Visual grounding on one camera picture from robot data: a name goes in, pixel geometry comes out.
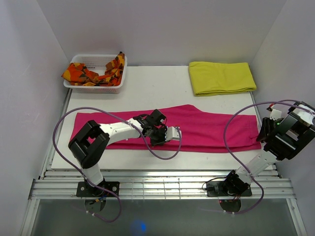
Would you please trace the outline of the pink trousers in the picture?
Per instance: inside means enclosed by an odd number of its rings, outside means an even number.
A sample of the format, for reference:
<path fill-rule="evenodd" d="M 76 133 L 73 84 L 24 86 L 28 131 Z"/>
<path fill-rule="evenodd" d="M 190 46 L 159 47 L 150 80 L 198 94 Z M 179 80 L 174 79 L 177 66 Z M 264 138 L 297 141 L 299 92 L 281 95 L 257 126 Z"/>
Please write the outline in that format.
<path fill-rule="evenodd" d="M 201 111 L 193 105 L 181 105 L 159 109 L 167 118 L 168 126 L 179 126 L 182 132 L 181 151 L 227 153 L 223 141 L 223 131 L 232 115 L 214 114 Z M 147 114 L 153 110 L 124 111 L 112 113 L 124 120 Z M 87 121 L 97 123 L 116 123 L 117 119 L 103 113 L 77 113 L 70 140 Z M 229 124 L 226 140 L 232 152 L 261 149 L 256 141 L 259 134 L 255 115 L 238 115 Z M 155 150 L 176 151 L 178 141 L 170 141 L 162 146 L 151 147 Z M 142 138 L 123 140 L 109 145 L 108 149 L 147 149 Z"/>

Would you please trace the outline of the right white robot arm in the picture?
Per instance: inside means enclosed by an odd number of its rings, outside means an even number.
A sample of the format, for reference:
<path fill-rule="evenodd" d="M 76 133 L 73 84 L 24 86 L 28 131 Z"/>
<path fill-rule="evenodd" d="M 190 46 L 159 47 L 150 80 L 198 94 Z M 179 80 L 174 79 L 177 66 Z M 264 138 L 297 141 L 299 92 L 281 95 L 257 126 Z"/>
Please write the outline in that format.
<path fill-rule="evenodd" d="M 264 144 L 261 152 L 248 164 L 242 163 L 227 175 L 220 185 L 225 194 L 241 196 L 267 167 L 294 158 L 315 138 L 314 107 L 303 101 L 282 100 L 279 104 L 289 106 L 286 117 L 283 117 L 282 112 L 274 108 L 275 104 L 269 105 L 270 115 L 262 119 L 256 138 Z"/>

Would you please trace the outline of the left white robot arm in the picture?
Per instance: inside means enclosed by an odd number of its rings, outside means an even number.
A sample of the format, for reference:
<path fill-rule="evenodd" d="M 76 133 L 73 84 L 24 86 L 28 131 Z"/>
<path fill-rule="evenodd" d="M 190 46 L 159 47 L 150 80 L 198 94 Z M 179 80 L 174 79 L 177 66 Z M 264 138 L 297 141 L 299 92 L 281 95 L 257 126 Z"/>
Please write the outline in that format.
<path fill-rule="evenodd" d="M 104 192 L 104 178 L 98 165 L 108 145 L 141 136 L 150 138 L 152 146 L 159 146 L 179 138 L 175 127 L 163 124 L 166 116 L 155 109 L 150 115 L 135 116 L 126 122 L 98 124 L 90 120 L 77 132 L 68 148 L 77 159 L 84 176 L 89 179 L 87 190 L 93 196 Z"/>

